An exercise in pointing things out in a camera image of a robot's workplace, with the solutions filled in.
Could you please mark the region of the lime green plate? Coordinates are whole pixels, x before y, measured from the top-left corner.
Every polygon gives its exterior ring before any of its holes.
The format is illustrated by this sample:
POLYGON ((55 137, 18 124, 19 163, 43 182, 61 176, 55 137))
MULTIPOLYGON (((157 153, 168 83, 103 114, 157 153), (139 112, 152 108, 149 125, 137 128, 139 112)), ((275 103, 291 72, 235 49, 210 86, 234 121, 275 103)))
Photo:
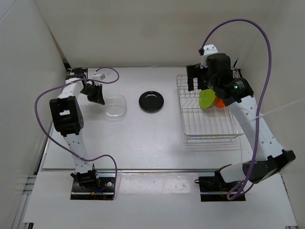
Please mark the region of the lime green plate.
POLYGON ((199 105, 202 109, 213 107, 217 102, 216 94, 211 89, 205 89, 200 91, 199 105))

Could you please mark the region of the clear glass plate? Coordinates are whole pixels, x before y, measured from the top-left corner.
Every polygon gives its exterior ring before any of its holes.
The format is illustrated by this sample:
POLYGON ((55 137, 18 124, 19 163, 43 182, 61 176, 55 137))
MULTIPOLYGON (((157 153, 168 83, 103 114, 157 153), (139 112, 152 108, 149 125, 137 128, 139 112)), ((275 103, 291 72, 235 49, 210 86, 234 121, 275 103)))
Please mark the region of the clear glass plate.
POLYGON ((121 119, 127 111, 127 103, 124 96, 120 94, 106 95, 103 116, 108 121, 117 121, 121 119))

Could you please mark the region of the black plate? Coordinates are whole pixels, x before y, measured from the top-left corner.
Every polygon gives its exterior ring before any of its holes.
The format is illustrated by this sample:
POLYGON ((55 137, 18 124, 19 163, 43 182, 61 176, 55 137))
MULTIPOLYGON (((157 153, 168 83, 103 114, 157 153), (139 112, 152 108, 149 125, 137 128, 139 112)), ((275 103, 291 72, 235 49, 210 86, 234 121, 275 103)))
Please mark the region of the black plate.
POLYGON ((162 109, 163 96, 156 91, 146 91, 139 97, 140 108, 147 113, 156 113, 162 109))

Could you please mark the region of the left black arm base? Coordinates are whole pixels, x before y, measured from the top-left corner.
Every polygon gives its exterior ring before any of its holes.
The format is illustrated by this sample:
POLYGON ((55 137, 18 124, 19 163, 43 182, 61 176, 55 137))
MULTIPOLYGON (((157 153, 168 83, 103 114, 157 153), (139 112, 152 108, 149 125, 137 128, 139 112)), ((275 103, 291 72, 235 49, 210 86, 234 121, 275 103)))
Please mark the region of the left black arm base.
POLYGON ((115 189, 115 177, 99 177, 95 187, 81 187, 73 181, 70 200, 113 200, 115 189))

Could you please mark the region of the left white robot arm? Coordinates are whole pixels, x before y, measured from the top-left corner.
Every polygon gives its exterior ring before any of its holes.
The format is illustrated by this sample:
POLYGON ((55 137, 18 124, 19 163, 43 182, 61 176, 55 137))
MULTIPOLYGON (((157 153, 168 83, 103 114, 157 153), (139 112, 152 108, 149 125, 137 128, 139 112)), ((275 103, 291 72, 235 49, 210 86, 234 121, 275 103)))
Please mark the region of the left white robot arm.
POLYGON ((90 102, 104 105, 102 85, 87 82, 87 68, 74 68, 69 70, 66 77, 68 86, 63 88, 61 94, 50 100, 51 115, 54 127, 68 144, 69 149, 76 155, 73 157, 76 165, 75 172, 71 174, 74 181, 80 187, 93 192, 98 189, 100 179, 93 162, 83 161, 88 155, 81 130, 84 127, 84 119, 77 98, 80 94, 87 96, 90 102))

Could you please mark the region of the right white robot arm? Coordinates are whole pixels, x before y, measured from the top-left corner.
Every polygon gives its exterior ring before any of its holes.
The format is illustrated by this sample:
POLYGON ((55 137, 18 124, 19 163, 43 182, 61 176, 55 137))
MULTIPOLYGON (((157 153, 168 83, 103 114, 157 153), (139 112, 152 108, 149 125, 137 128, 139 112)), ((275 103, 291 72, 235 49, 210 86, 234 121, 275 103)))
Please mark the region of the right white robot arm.
POLYGON ((292 150, 285 150, 276 140, 262 117, 259 117, 254 92, 246 79, 235 78, 230 57, 224 53, 207 56, 206 66, 200 64, 186 67, 188 90, 211 89, 223 100, 241 126, 254 155, 251 161, 228 165, 215 172, 214 186, 221 191, 231 183, 249 180, 257 184, 281 172, 291 164, 296 156, 292 150))

